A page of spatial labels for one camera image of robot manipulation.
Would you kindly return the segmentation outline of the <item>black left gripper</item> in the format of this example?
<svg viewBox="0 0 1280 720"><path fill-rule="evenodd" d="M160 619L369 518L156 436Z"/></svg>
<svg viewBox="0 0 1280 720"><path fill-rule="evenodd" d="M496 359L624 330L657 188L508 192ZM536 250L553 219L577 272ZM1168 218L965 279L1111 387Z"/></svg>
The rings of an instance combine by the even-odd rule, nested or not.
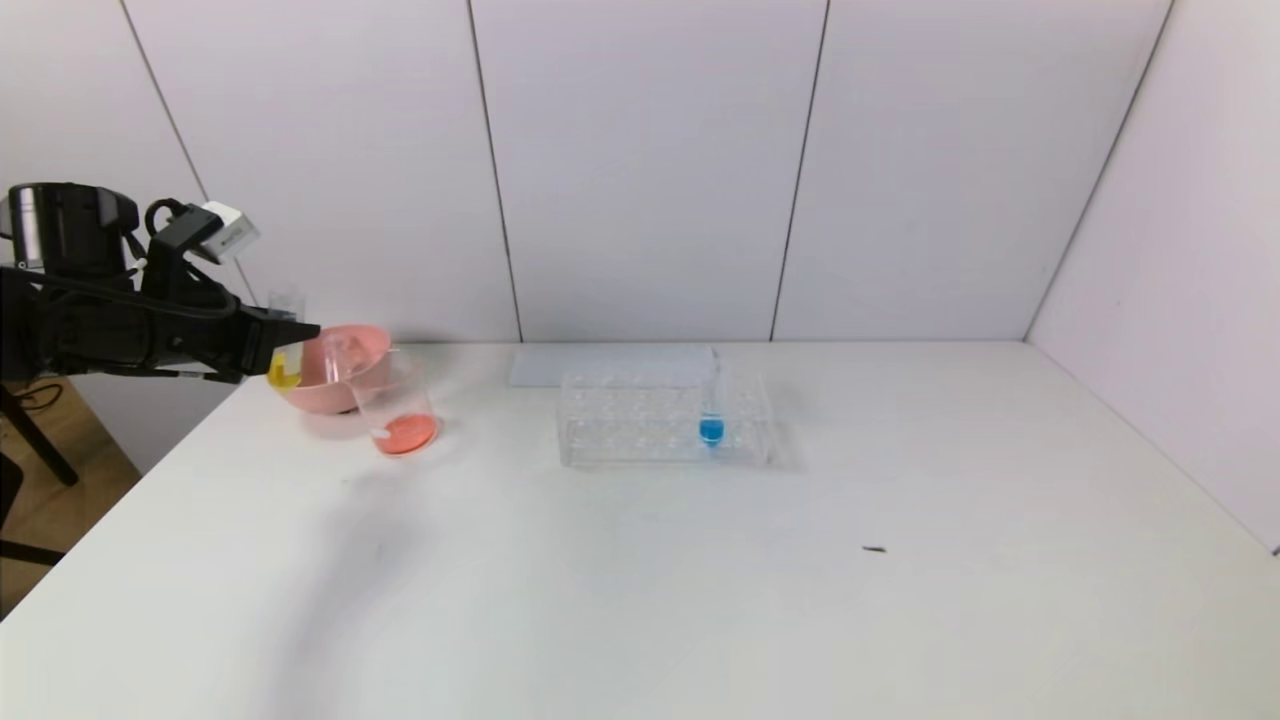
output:
<svg viewBox="0 0 1280 720"><path fill-rule="evenodd" d="M271 348L265 341L266 316L232 293L151 296L154 377L242 382L261 375L269 356L321 334L321 327L297 316L273 316Z"/></svg>

